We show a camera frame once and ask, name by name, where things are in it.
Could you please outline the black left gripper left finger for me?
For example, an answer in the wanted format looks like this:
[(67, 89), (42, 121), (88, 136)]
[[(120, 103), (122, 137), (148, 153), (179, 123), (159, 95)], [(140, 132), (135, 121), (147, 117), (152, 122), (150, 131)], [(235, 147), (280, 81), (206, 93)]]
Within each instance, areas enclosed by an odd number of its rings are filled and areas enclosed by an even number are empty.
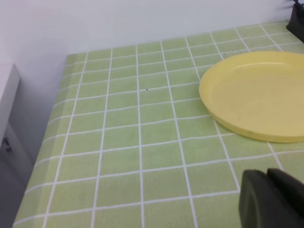
[(239, 216), (243, 228), (302, 228), (280, 201), (267, 172), (245, 170), (239, 197)]

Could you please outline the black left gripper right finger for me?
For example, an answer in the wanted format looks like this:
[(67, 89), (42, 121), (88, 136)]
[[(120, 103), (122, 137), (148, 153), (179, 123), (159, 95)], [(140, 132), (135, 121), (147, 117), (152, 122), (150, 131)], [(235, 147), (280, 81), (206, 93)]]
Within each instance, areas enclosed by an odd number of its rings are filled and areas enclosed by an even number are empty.
[(298, 222), (304, 221), (304, 184), (280, 169), (268, 169), (267, 177), (275, 187), (280, 201)]

